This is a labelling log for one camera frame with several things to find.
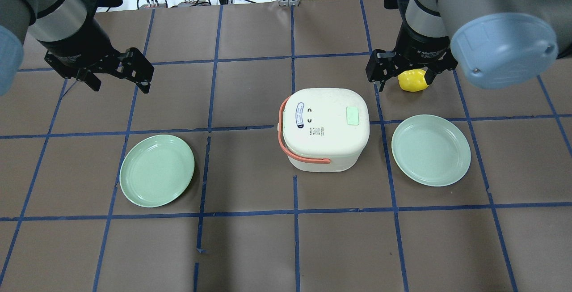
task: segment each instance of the lemon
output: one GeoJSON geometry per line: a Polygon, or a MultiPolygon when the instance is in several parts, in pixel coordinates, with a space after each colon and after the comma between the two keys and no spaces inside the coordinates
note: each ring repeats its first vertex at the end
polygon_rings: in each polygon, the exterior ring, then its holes
{"type": "Polygon", "coordinates": [[[401,89],[407,92],[418,92],[429,87],[425,82],[425,71],[420,68],[405,71],[397,79],[401,89]]]}

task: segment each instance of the container lid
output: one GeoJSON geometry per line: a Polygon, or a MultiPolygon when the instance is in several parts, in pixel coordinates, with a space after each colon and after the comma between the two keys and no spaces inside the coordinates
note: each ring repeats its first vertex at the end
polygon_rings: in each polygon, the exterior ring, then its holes
{"type": "Polygon", "coordinates": [[[370,136],[366,103],[347,89],[300,90],[288,99],[282,120],[286,145],[303,157],[355,155],[370,136]]]}

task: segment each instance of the label sticker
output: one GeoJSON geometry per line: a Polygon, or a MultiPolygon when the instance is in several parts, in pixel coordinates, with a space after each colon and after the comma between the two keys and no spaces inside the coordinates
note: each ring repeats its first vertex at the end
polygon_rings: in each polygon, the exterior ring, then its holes
{"type": "Polygon", "coordinates": [[[304,110],[304,104],[302,102],[298,103],[298,107],[296,107],[296,125],[300,129],[304,127],[304,119],[302,118],[302,112],[304,110]]]}
{"type": "Polygon", "coordinates": [[[310,135],[324,135],[324,127],[311,127],[310,135]]]}

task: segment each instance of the green plate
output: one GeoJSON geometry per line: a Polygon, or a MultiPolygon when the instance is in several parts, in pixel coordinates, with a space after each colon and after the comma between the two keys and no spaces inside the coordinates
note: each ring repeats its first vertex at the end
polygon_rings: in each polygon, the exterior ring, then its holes
{"type": "Polygon", "coordinates": [[[463,133],[435,115],[415,115],[395,129],[391,149],[397,166],[427,186],[458,182],[471,164],[471,149],[463,133]]]}
{"type": "Polygon", "coordinates": [[[193,173],[194,156],[188,144],[173,135],[154,135],[129,151],[119,182],[135,205],[157,207],[182,194],[193,173]]]}

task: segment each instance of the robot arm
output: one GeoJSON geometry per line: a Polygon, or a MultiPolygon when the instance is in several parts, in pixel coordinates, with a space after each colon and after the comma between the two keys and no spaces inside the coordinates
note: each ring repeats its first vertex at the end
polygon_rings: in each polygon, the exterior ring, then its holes
{"type": "Polygon", "coordinates": [[[0,95],[22,63],[27,31],[45,46],[45,61],[63,78],[98,91],[101,81],[94,73],[104,72],[148,93],[153,66],[134,47],[123,53],[113,48],[94,19],[97,7],[98,0],[0,0],[0,95]]]}
{"type": "Polygon", "coordinates": [[[374,50],[366,67],[380,90],[406,70],[427,67],[431,84],[457,64],[472,84],[503,88],[572,56],[572,0],[384,0],[384,7],[398,8],[403,24],[395,48],[374,50]]]}

